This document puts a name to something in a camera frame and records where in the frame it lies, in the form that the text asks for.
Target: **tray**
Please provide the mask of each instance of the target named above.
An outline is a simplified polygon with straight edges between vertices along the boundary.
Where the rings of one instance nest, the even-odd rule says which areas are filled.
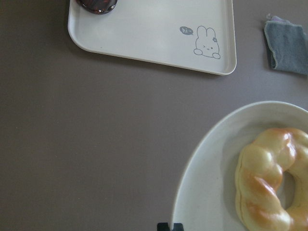
[[[71,0],[68,31],[90,52],[218,75],[236,67],[232,0],[119,0],[105,15]]]
[[[192,154],[174,203],[171,224],[185,231],[246,231],[235,210],[235,169],[240,150],[268,128],[308,132],[308,112],[296,105],[265,101],[244,106],[218,122]],[[293,201],[292,177],[284,174],[277,196]]]

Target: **rabbit face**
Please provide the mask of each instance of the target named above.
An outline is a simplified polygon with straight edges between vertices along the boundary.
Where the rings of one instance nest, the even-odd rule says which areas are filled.
[[[220,59],[219,45],[214,29],[206,29],[204,26],[199,26],[197,35],[196,49],[193,52],[197,55]]]

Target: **twisted bread ring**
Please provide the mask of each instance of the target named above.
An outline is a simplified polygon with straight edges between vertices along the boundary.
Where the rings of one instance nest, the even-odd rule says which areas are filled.
[[[276,192],[284,171],[295,180],[291,206]],[[308,231],[308,134],[271,128],[241,150],[235,172],[236,211],[250,231]]]

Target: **toy donut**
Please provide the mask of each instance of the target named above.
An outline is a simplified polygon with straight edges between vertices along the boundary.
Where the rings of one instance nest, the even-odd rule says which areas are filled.
[[[283,172],[295,180],[291,206],[276,192]],[[308,231],[308,134],[271,128],[240,152],[235,172],[236,212],[250,231]]]

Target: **shiny dark fruit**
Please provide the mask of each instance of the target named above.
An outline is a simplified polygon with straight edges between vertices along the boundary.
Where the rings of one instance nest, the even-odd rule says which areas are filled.
[[[87,11],[95,14],[105,14],[112,11],[117,0],[76,0]]]

